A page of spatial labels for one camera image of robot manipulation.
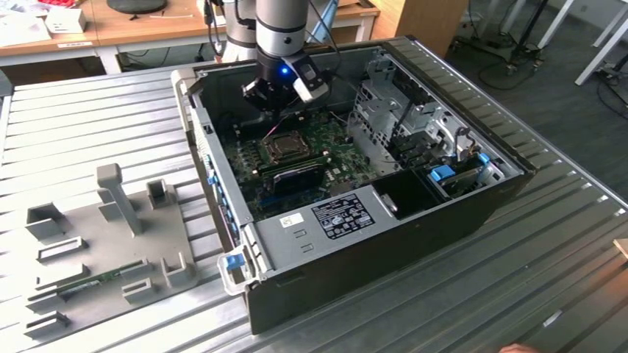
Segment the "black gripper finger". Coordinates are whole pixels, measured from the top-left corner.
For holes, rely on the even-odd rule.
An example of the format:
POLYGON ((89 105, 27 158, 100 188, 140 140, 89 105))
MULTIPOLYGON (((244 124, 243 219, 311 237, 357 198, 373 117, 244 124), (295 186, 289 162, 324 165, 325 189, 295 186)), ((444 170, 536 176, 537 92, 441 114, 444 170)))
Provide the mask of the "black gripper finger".
POLYGON ((299 94, 293 88, 281 87, 276 91, 273 98, 273 113, 280 114, 285 109, 292 107, 300 101, 299 94))
POLYGON ((255 80, 243 87, 244 100, 263 113, 280 113, 280 86, 265 80, 255 80))

